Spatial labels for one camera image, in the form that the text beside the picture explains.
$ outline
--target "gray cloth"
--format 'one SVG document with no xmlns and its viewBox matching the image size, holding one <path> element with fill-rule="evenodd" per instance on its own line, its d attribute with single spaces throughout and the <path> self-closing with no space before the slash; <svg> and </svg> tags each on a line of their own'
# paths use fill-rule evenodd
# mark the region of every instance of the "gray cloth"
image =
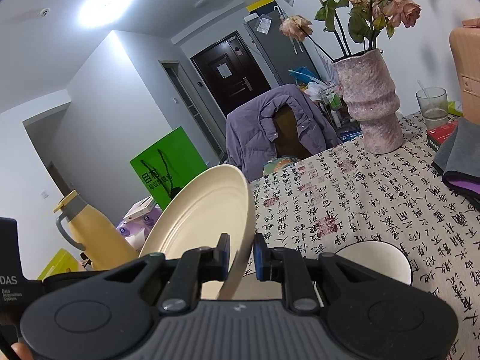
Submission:
<svg viewBox="0 0 480 360">
<path fill-rule="evenodd" d="M 474 201 L 480 198 L 480 126 L 460 118 L 432 165 L 448 188 Z"/>
<path fill-rule="evenodd" d="M 287 104 L 297 120 L 300 143 L 312 154 L 341 144 L 320 110 L 293 84 L 283 85 L 255 97 L 226 117 L 226 152 L 229 164 L 249 180 L 263 175 L 263 165 L 277 157 L 273 141 L 278 137 L 275 112 Z"/>
</svg>

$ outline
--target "tablecloth with chinese calligraphy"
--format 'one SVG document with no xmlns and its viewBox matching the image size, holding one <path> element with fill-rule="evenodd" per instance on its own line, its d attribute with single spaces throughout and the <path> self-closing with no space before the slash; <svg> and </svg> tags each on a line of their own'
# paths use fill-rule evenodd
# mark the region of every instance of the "tablecloth with chinese calligraphy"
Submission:
<svg viewBox="0 0 480 360">
<path fill-rule="evenodd" d="M 392 153 L 373 155 L 357 138 L 253 181 L 256 230 L 309 258 L 366 240 L 395 245 L 413 285 L 457 313 L 448 360 L 480 358 L 480 213 L 432 168 L 421 114 L 401 125 L 405 143 Z"/>
</svg>

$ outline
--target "orange case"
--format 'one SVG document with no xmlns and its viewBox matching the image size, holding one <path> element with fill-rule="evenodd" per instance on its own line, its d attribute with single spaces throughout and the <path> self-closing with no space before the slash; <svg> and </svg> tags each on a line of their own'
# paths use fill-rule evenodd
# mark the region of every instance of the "orange case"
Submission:
<svg viewBox="0 0 480 360">
<path fill-rule="evenodd" d="M 462 93 L 463 116 L 480 124 L 480 28 L 455 28 L 450 34 L 450 48 Z"/>
</svg>

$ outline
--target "thermos handle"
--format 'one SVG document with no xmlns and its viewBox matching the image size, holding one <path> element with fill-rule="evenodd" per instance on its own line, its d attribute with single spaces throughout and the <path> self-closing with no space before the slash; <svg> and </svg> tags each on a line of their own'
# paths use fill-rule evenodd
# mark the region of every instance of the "thermos handle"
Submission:
<svg viewBox="0 0 480 360">
<path fill-rule="evenodd" d="M 63 235 L 63 238 L 67 240 L 67 242 L 72 245 L 73 247 L 80 249 L 81 251 L 85 251 L 86 247 L 85 245 L 76 242 L 72 237 L 70 237 L 65 229 L 62 226 L 62 219 L 65 219 L 67 216 L 64 212 L 60 214 L 60 216 L 57 218 L 57 228 L 58 231 L 60 232 L 61 235 Z"/>
</svg>

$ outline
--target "jacket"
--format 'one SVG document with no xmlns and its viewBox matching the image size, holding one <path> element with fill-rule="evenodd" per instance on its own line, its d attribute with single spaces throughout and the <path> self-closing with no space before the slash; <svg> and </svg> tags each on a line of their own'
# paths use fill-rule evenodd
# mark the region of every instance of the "jacket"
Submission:
<svg viewBox="0 0 480 360">
<path fill-rule="evenodd" d="M 273 141 L 278 137 L 275 112 L 287 104 L 297 120 L 300 143 L 312 154 L 341 144 L 320 110 L 293 84 L 272 89 L 236 108 L 226 117 L 228 163 L 249 181 L 263 175 L 263 166 L 277 157 Z"/>
</svg>

